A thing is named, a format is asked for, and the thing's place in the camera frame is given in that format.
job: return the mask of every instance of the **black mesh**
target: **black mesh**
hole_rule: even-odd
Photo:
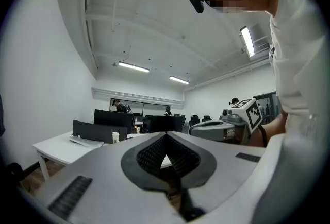
[[[180,177],[193,171],[200,164],[200,156],[195,151],[168,135],[163,137],[166,137],[166,154]]]
[[[168,192],[170,186],[160,177],[160,167],[167,155],[182,188],[204,185],[217,167],[215,157],[177,134],[182,133],[160,132],[125,152],[121,167],[127,178],[143,190]]]
[[[91,182],[91,178],[77,176],[48,209],[60,218],[67,219]]]
[[[137,155],[138,164],[149,174],[158,176],[161,164],[165,158],[165,137],[150,144]]]
[[[196,152],[168,135],[141,150],[137,155],[137,161],[143,170],[158,176],[166,154],[180,177],[193,171],[200,163],[200,157]]]

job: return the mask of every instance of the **wooden floor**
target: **wooden floor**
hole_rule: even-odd
[[[51,160],[46,162],[46,166],[48,169],[49,176],[52,177],[54,174],[59,172],[62,168],[64,168],[63,165],[57,164]],[[29,174],[22,182],[21,184],[27,190],[30,194],[34,195],[36,190],[40,188],[43,183],[45,182],[45,179],[43,178],[41,169],[38,168],[34,170],[31,174]]]
[[[52,177],[54,174],[59,172],[61,169],[64,168],[63,165],[57,164],[51,160],[46,162],[46,166],[48,169],[49,176]],[[181,202],[181,195],[177,188],[178,178],[175,175],[175,172],[172,167],[161,169],[160,171],[160,178],[164,181],[168,182],[171,187],[170,192],[167,194],[167,198],[170,204],[179,211],[180,202]],[[27,190],[30,194],[34,195],[36,190],[38,190],[45,179],[43,178],[41,169],[38,168],[34,170],[31,174],[29,174],[22,182],[21,185]]]

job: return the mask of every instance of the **black monitor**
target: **black monitor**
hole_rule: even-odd
[[[133,114],[115,111],[94,111],[94,124],[126,127],[127,134],[130,134],[133,124]]]
[[[182,132],[182,118],[169,116],[150,117],[149,133],[158,131]]]

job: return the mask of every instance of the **white table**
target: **white table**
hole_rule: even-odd
[[[138,137],[144,134],[129,134],[129,137]],[[45,178],[45,181],[50,178],[46,163],[44,158],[48,158],[56,163],[62,165],[72,164],[74,161],[78,160],[80,157],[94,150],[80,144],[73,143],[69,140],[69,137],[72,136],[72,131],[64,133],[62,135],[50,138],[48,140],[33,144],[37,150],[38,160],[42,174]],[[169,158],[166,156],[161,168],[171,166]]]

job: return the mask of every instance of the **ceiling light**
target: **ceiling light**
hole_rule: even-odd
[[[253,47],[253,42],[252,42],[252,39],[251,39],[251,35],[250,35],[250,31],[249,29],[244,26],[242,29],[241,29],[241,33],[244,37],[244,40],[245,40],[245,43],[246,43],[246,47],[247,47],[247,50],[249,52],[249,56],[254,56],[254,47]]]
[[[143,72],[147,72],[147,73],[149,72],[149,70],[146,69],[146,68],[131,65],[131,64],[127,64],[127,63],[123,63],[123,62],[119,62],[118,65],[128,67],[128,68],[132,68],[133,70],[139,70],[139,71],[143,71]]]
[[[182,79],[179,79],[179,78],[176,78],[176,77],[173,77],[173,76],[170,76],[170,79],[173,79],[175,81],[181,82],[181,83],[186,84],[186,85],[189,84],[189,82],[186,82],[186,81],[184,81]]]

